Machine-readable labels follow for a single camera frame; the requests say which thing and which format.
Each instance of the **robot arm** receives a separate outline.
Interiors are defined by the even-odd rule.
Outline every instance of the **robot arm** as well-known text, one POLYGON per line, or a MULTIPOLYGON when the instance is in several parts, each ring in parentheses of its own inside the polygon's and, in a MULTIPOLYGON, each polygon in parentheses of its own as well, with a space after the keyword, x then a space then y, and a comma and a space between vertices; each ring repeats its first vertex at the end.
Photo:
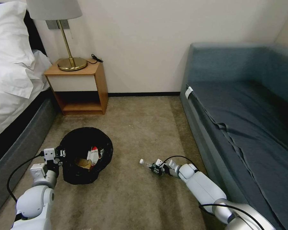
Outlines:
POLYGON ((169 174, 183 180, 202 207, 226 224, 227 230, 275 230, 275 228, 248 204, 227 200, 226 194, 193 164, 177 165, 173 160, 158 159, 146 164, 158 175, 169 174))
POLYGON ((17 200, 11 230, 51 230, 50 213, 61 157, 65 157, 64 151, 44 149, 45 163, 32 165, 33 185, 17 200))

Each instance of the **black plastic bag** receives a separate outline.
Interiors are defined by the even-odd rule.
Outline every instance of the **black plastic bag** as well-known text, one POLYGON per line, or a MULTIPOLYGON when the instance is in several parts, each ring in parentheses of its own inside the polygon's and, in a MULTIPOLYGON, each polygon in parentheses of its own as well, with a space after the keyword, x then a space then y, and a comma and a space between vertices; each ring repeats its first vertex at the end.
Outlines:
POLYGON ((111 161, 113 145, 110 138, 102 131, 92 127, 83 127, 69 132, 61 141, 60 149, 64 149, 66 157, 63 161, 64 181, 77 184, 90 184, 94 182, 100 173, 111 161), (102 157, 91 169, 85 169, 75 163, 76 158, 86 159, 88 151, 96 146, 98 150, 104 150, 102 157))

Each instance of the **beige carpet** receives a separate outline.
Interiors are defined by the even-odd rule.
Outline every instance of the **beige carpet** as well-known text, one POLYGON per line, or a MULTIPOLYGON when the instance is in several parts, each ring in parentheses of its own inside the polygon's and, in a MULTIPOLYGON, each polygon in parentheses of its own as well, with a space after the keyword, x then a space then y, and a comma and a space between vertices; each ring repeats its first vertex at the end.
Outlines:
MULTIPOLYGON (((58 115, 41 149, 58 146, 69 131, 84 126, 99 128, 110 137, 113 158, 90 185, 70 185, 60 171, 53 230, 205 229, 197 200, 181 180, 159 177, 139 164, 140 158, 153 162, 184 155, 205 170, 179 97, 115 97, 109 99, 104 116, 58 115)), ((16 197, 31 183, 27 170, 15 189, 16 197)), ((10 198, 0 210, 0 230, 10 229, 14 216, 10 198)))

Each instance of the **nightstand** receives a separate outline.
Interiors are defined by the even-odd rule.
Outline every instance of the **nightstand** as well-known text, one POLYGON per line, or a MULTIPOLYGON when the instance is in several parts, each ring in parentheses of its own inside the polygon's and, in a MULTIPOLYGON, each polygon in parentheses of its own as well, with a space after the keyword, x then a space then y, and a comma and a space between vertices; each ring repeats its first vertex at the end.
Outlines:
POLYGON ((84 69, 68 72, 58 68, 58 61, 44 74, 63 115, 105 114, 108 89, 103 64, 88 63, 84 69))

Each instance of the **sofa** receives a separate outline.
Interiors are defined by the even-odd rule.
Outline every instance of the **sofa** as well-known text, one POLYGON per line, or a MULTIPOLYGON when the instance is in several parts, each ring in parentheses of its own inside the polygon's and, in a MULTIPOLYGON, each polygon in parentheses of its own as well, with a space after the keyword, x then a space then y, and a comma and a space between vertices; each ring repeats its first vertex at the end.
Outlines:
POLYGON ((208 176, 288 230, 288 48, 193 43, 180 99, 208 176))

